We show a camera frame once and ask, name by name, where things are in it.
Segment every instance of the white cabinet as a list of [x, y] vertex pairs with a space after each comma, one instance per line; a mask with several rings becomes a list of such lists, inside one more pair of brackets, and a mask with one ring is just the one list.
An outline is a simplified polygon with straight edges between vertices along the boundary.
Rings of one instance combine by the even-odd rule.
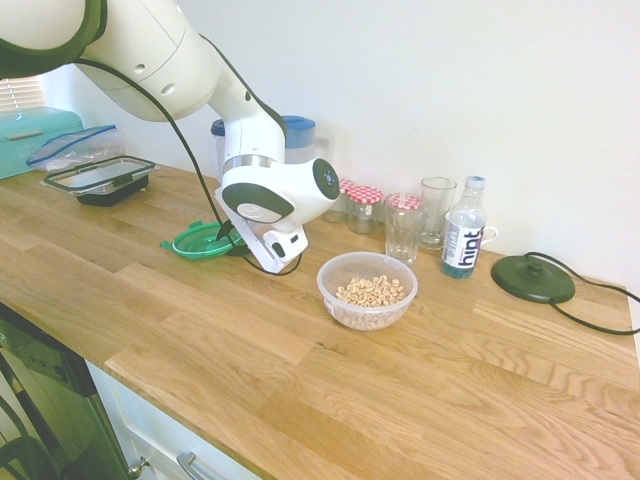
[[[191, 430], [87, 362], [107, 415], [129, 465], [145, 457], [142, 480], [259, 480], [259, 478], [205, 442]], [[178, 455], [195, 455], [190, 477], [178, 465]]]

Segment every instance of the cereal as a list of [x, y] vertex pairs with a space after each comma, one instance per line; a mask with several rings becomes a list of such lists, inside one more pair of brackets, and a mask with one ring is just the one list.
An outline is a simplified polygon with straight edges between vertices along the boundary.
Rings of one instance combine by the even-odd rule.
[[[386, 275], [373, 278], [352, 278], [349, 284], [337, 288], [335, 296], [350, 305], [364, 308], [381, 308], [394, 305], [406, 298], [400, 280], [388, 279]], [[343, 325], [361, 331], [379, 330], [397, 321], [405, 308], [388, 313], [360, 313], [349, 311], [339, 305], [330, 309], [332, 315]]]
[[352, 278], [346, 287], [338, 287], [336, 297], [359, 307], [388, 306], [405, 298], [403, 290], [400, 280], [394, 278], [389, 282], [386, 275], [371, 280]]

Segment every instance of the dishwasher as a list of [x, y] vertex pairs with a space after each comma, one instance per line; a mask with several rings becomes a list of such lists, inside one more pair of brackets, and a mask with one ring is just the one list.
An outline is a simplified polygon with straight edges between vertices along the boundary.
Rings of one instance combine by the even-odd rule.
[[127, 465], [82, 357], [1, 303], [0, 347], [0, 479], [140, 475], [145, 461]]

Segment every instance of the green lid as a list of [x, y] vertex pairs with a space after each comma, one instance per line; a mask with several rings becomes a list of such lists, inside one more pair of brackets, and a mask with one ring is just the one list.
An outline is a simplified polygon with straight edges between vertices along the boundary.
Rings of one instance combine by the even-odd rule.
[[566, 302], [576, 292], [571, 277], [559, 267], [527, 256], [505, 257], [491, 269], [491, 277], [504, 290], [531, 302]]
[[[202, 223], [202, 221], [197, 221], [189, 225], [187, 231], [178, 235], [173, 243], [165, 240], [162, 242], [162, 246], [186, 258], [217, 257], [233, 248], [226, 236], [218, 240], [219, 231], [220, 224], [217, 222]], [[231, 238], [236, 245], [244, 244], [242, 237], [235, 229], [231, 231]]]

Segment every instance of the water bottle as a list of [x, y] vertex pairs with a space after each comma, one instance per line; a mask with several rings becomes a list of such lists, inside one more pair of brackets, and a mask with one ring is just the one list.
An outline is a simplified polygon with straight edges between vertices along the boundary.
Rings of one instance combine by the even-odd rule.
[[445, 227], [442, 271], [451, 278], [468, 278], [473, 273], [487, 223], [482, 206], [484, 178], [467, 177], [464, 187]]

